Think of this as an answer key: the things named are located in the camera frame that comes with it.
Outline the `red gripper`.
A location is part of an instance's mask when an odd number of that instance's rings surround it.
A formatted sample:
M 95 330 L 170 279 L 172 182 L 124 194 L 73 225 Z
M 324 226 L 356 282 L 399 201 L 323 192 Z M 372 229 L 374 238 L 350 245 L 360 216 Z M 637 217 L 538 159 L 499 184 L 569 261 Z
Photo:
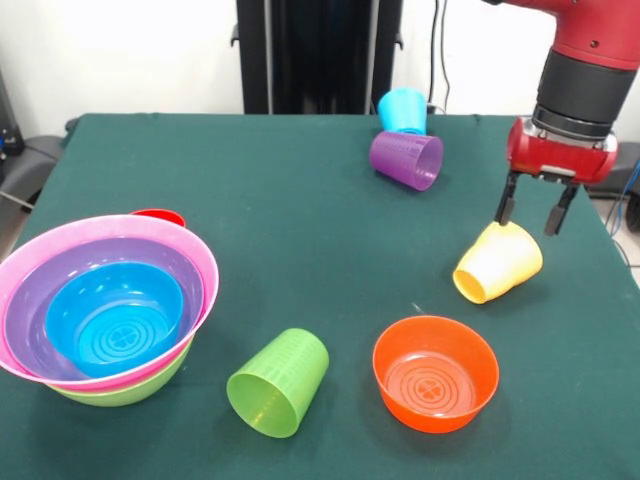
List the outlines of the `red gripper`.
M 520 173 L 552 175 L 579 184 L 597 184 L 612 170 L 618 141 L 613 133 L 604 140 L 585 141 L 564 137 L 537 127 L 530 117 L 517 117 L 508 135 L 507 161 L 511 170 L 494 217 L 507 225 L 515 206 Z M 580 185 L 568 183 L 547 219 L 544 234 L 558 235 Z

